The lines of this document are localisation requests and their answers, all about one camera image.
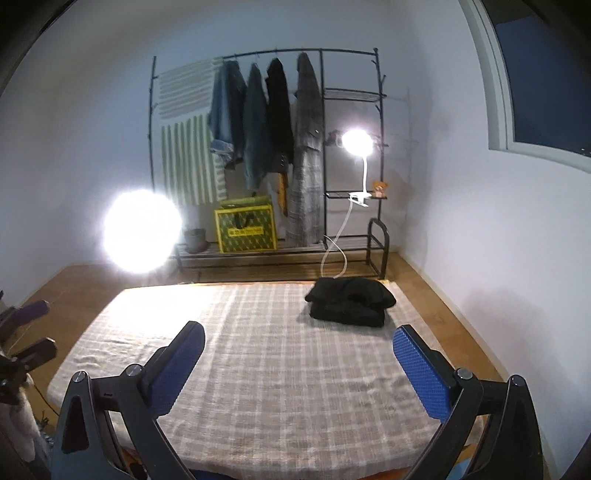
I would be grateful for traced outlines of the large black coat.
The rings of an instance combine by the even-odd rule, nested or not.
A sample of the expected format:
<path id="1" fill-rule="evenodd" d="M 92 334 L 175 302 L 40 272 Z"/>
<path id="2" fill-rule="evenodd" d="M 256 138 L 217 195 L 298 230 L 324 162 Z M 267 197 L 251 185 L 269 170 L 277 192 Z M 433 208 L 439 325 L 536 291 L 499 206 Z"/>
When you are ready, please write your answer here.
<path id="1" fill-rule="evenodd" d="M 383 283 L 366 278 L 322 277 L 304 296 L 312 318 L 349 326 L 383 328 L 397 304 Z"/>

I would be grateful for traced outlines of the black metal clothes rack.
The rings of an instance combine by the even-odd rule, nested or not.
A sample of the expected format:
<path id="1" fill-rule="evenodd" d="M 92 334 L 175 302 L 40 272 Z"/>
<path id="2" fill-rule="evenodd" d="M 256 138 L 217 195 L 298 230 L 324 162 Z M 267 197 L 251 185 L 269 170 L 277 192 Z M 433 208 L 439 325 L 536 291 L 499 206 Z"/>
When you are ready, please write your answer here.
<path id="1" fill-rule="evenodd" d="M 377 48 L 373 50 L 355 50 L 355 49 L 339 49 L 339 48 L 281 48 L 281 49 L 266 49 L 249 52 L 242 52 L 239 54 L 226 55 L 226 60 L 239 60 L 246 57 L 259 58 L 263 55 L 271 55 L 273 57 L 280 57 L 281 54 L 315 54 L 318 55 L 318 71 L 320 71 L 320 89 L 322 95 L 322 103 L 329 102 L 345 102 L 353 104 L 368 104 L 375 107 L 379 114 L 379 134 L 374 138 L 375 149 L 372 154 L 373 159 L 379 161 L 379 166 L 370 168 L 370 171 L 378 174 L 378 180 L 385 179 L 385 164 L 386 154 L 385 150 L 389 145 L 385 142 L 385 115 L 384 115 L 384 101 L 388 95 L 384 92 L 384 82 L 386 75 L 383 74 L 381 68 L 380 52 Z M 369 59 L 376 69 L 377 75 L 377 89 L 374 91 L 355 89 L 355 88 L 339 88 L 331 87 L 325 83 L 325 57 L 328 55 L 349 55 L 361 56 Z M 322 144 L 322 173 L 327 176 L 329 174 L 328 167 L 335 163 L 335 161 L 342 161 L 349 165 L 348 179 L 353 179 L 353 174 L 360 173 L 362 175 L 363 165 L 362 161 L 356 159 L 348 152 L 337 152 L 339 146 L 337 145 L 337 137 L 329 135 L 325 137 L 324 144 Z M 266 262 L 267 267 L 287 268 L 290 266 L 311 266 L 311 257 L 321 255 L 320 265 L 335 266 L 335 261 L 329 262 L 329 256 L 335 254 L 342 255 L 342 261 L 348 264 L 344 270 L 349 275 L 366 275 L 370 278 L 384 280 L 387 275 L 389 265 L 389 258 L 391 253 L 391 236 L 388 226 L 383 220 L 383 203 L 388 199 L 376 199 L 372 197 L 372 187 L 369 188 L 370 199 L 367 201 L 368 208 L 360 207 L 349 200 L 349 191 L 345 189 L 331 189 L 329 181 L 322 182 L 322 193 L 324 193 L 324 217 L 322 218 L 322 243 L 315 244 L 308 247 L 290 247 L 287 241 L 283 238 L 277 240 L 277 248 L 268 252 L 249 252 L 249 253 L 233 253 L 223 254 L 218 248 L 218 243 L 213 242 L 207 250 L 198 254 L 189 254 L 185 250 L 184 243 L 177 243 L 174 246 L 171 260 L 174 262 L 175 271 L 178 273 L 188 272 L 192 270 L 214 269 L 221 268 L 222 260 L 235 263 L 238 268 L 256 267 L 263 268 L 263 263 L 257 263 L 256 258 L 270 258 Z M 363 233 L 339 235 L 329 234 L 329 204 L 332 201 L 348 201 L 351 205 L 364 210 L 363 215 L 367 219 L 366 231 Z"/>

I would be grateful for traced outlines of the bright round studio light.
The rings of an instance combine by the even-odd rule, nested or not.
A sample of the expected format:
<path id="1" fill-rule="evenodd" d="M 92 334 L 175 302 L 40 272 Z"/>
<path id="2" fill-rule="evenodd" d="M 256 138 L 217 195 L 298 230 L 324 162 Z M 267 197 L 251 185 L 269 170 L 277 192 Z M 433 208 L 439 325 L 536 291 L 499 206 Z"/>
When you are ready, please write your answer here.
<path id="1" fill-rule="evenodd" d="M 101 247 L 107 259 L 130 274 L 162 267 L 182 230 L 182 218 L 165 195 L 147 189 L 118 193 L 103 217 Z"/>

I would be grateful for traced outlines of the small potted plant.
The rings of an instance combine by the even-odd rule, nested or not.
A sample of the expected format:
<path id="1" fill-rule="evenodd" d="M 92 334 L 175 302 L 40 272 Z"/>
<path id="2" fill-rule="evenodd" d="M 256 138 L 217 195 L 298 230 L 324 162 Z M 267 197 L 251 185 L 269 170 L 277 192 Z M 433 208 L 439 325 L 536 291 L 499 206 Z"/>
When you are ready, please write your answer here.
<path id="1" fill-rule="evenodd" d="M 192 228 L 183 232 L 185 250 L 189 254 L 198 254 L 208 249 L 209 243 L 206 240 L 204 228 Z"/>

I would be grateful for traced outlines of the plaid beige bed cover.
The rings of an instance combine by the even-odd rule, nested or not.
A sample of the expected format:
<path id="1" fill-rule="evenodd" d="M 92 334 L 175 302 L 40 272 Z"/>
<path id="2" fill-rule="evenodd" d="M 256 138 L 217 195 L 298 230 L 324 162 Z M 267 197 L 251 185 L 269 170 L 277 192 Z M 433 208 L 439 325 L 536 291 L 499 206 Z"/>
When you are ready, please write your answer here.
<path id="1" fill-rule="evenodd" d="M 394 329 L 434 333 L 395 283 L 381 329 L 311 317 L 306 283 L 127 289 L 93 320 L 53 376 L 143 364 L 190 321 L 206 344 L 159 425 L 183 463 L 235 479 L 360 479 L 415 463 L 439 428 L 394 358 Z"/>

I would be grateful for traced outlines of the green yellow patterned storage bag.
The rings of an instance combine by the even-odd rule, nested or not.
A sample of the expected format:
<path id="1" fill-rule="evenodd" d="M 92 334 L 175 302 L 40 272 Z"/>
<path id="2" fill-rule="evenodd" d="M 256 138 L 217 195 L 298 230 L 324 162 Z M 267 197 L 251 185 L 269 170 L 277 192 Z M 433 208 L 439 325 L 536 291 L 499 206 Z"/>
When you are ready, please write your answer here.
<path id="1" fill-rule="evenodd" d="M 269 195 L 224 200 L 214 217 L 221 253 L 276 250 L 276 222 Z"/>

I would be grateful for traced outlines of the grey plaid long coat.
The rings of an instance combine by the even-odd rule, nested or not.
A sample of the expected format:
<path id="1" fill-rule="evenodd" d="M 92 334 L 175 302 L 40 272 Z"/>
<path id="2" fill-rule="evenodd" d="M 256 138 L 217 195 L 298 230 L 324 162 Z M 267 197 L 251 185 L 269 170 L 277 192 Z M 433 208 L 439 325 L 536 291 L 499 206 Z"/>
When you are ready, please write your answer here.
<path id="1" fill-rule="evenodd" d="M 307 53 L 297 57 L 294 164 L 288 199 L 287 241 L 308 247 L 322 240 L 322 95 Z"/>

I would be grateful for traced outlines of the yellow hanging garment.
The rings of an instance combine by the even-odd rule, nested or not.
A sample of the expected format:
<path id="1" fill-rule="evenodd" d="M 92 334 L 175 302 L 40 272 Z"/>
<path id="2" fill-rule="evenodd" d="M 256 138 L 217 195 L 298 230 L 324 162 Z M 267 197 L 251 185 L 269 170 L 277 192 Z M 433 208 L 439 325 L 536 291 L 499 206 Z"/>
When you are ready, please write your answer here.
<path id="1" fill-rule="evenodd" d="M 288 175 L 285 172 L 277 174 L 277 203 L 280 207 L 280 213 L 287 217 L 287 190 L 288 190 Z"/>

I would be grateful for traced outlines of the blue denim jacket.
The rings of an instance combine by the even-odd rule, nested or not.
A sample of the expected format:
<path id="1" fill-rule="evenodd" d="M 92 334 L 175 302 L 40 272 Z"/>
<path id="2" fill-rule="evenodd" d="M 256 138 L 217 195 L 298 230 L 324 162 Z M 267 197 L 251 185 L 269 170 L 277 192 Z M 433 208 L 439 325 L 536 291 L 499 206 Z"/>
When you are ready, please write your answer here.
<path id="1" fill-rule="evenodd" d="M 245 90 L 238 61 L 223 61 L 214 79 L 208 126 L 211 129 L 211 152 L 221 158 L 226 170 L 235 170 L 235 166 L 242 163 Z"/>

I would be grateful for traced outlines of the dark green hanging jacket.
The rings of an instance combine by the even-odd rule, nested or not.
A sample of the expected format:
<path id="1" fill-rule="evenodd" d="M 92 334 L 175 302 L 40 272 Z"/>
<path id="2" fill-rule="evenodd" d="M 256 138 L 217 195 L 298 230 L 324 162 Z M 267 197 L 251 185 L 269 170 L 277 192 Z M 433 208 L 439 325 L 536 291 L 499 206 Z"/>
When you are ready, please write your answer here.
<path id="1" fill-rule="evenodd" d="M 246 188 L 259 189 L 260 183 L 269 172 L 273 160 L 273 145 L 270 142 L 270 128 L 267 124 L 266 93 L 263 90 L 263 78 L 259 66 L 252 63 L 249 81 L 246 84 L 245 106 L 243 106 L 243 133 L 245 133 Z"/>

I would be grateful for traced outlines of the small brown teddy bear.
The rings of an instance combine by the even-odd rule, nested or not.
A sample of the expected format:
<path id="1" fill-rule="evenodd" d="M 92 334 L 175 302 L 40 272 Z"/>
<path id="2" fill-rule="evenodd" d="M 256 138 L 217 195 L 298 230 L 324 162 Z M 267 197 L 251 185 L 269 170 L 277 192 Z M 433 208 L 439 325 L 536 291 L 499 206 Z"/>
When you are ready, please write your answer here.
<path id="1" fill-rule="evenodd" d="M 372 197 L 376 199 L 387 199 L 387 189 L 389 184 L 384 181 L 375 181 L 372 185 Z"/>

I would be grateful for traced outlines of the black hanging jacket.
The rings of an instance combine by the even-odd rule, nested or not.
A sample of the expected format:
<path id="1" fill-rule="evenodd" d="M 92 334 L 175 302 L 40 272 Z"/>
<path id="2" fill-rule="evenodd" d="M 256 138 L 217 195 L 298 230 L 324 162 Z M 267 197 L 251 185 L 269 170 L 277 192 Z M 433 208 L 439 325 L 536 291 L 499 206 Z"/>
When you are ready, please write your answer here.
<path id="1" fill-rule="evenodd" d="M 270 172 L 287 174 L 294 161 L 294 133 L 291 127 L 290 98 L 287 77 L 279 58 L 271 60 L 266 70 L 266 117 L 270 128 L 273 161 Z"/>

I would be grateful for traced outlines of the white clip-on desk lamp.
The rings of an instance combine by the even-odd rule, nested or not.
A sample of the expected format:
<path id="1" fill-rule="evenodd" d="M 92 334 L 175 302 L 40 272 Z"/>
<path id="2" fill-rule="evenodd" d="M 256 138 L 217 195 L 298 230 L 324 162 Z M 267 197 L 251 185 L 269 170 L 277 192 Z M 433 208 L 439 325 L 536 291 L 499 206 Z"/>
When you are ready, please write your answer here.
<path id="1" fill-rule="evenodd" d="M 362 161 L 362 190 L 349 193 L 349 200 L 363 208 L 368 208 L 367 201 L 370 199 L 368 189 L 368 159 L 373 154 L 375 140 L 370 133 L 361 128 L 353 127 L 342 133 L 341 146 L 349 155 Z"/>

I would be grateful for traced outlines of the green striped wall hanging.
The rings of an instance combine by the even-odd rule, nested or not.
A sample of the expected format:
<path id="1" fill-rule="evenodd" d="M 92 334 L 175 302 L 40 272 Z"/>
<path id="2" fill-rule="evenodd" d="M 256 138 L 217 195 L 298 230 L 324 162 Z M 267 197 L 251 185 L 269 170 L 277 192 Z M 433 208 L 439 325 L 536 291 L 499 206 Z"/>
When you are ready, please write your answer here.
<path id="1" fill-rule="evenodd" d="M 219 57 L 157 76 L 163 188 L 178 206 L 213 204 L 228 197 L 221 158 L 211 152 L 211 111 Z"/>

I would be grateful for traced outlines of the window with white frame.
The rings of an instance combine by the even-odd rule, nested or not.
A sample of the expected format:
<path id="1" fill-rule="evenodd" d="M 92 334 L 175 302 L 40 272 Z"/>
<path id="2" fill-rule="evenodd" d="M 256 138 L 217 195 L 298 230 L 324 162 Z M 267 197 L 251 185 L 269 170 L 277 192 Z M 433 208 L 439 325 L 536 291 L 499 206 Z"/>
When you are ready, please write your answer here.
<path id="1" fill-rule="evenodd" d="M 463 1 L 492 150 L 590 170 L 590 4 Z"/>

